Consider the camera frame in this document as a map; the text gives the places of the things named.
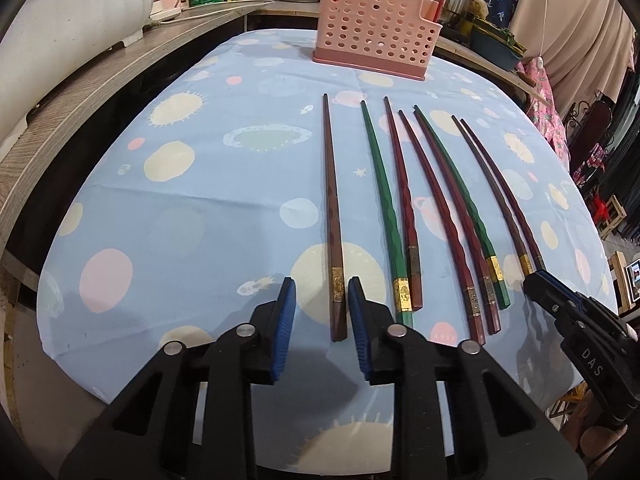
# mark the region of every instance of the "wooden chair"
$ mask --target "wooden chair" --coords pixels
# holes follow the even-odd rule
[[[626,218],[625,208],[618,202],[615,195],[611,195],[611,198],[607,200],[607,210],[609,211],[609,219],[602,221],[598,226],[602,240],[606,239]]]

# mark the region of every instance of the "table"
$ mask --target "table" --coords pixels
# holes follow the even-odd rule
[[[337,344],[329,338],[324,92],[346,278],[359,275],[369,299],[390,304],[391,291],[359,102],[364,97],[372,113],[397,205],[386,95],[394,109],[422,107],[469,187],[512,300],[486,349],[539,406],[580,377],[559,348],[552,319],[522,294],[508,231],[447,119],[451,113],[473,125],[500,166],[548,270],[611,308],[616,301],[580,193],[497,87],[435,58],[425,82],[320,65],[310,60],[314,43],[309,30],[242,34],[149,104],[103,156],[60,225],[40,277],[38,326],[47,354],[109,401],[165,342],[214,340],[273,300],[284,276],[292,276],[298,310],[285,371],[276,386],[254,388],[258,463],[316,474],[376,472],[390,461],[393,389],[364,382],[352,337]],[[456,344],[468,330],[449,248],[431,190],[406,133],[401,137],[425,295],[415,327]]]
[[[294,4],[289,2],[273,2],[268,6],[258,9],[252,14],[265,15],[265,16],[305,16],[311,18],[317,18],[319,16],[320,4]],[[511,86],[512,88],[519,89],[529,95],[533,99],[541,101],[546,106],[550,106],[549,102],[540,95],[536,89],[526,84],[515,73],[507,72],[506,70],[494,65],[492,62],[486,60],[484,57],[476,54],[468,47],[456,43],[455,41],[448,40],[440,36],[436,42],[436,53],[453,61],[455,64],[465,66],[472,70],[487,74],[489,76],[497,78],[499,81]]]

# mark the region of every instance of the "pink cloth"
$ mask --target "pink cloth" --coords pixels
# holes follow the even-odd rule
[[[558,159],[560,159],[560,163],[568,172],[569,148],[566,145],[566,129],[564,128],[564,124],[562,124],[560,115],[556,111],[554,94],[551,90],[549,78],[544,68],[538,68],[538,60],[540,60],[540,66],[542,66],[542,58],[535,57],[529,62],[526,68],[522,66],[522,63],[518,63],[516,70],[524,72],[536,82],[536,90],[551,106],[547,107],[537,99],[533,100],[527,115],[529,119],[531,119],[531,122],[536,125],[538,131],[545,137],[546,142],[551,145]]]

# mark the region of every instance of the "picture frame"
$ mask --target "picture frame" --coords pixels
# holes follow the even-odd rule
[[[625,267],[625,277],[629,284],[631,301],[635,303],[640,300],[640,260]]]

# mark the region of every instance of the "metal screw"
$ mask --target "metal screw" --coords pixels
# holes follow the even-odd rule
[[[244,323],[236,328],[236,334],[240,337],[251,337],[255,334],[255,326],[250,323]]]
[[[386,329],[386,332],[391,337],[404,337],[406,335],[406,327],[404,325],[395,323],[393,325],[389,325],[389,327]]]
[[[462,351],[467,354],[476,355],[480,353],[480,345],[475,341],[471,341],[471,339],[463,341],[462,345],[460,345],[460,348],[462,348]]]
[[[179,341],[169,341],[162,350],[167,355],[178,355],[182,352],[182,344]]]

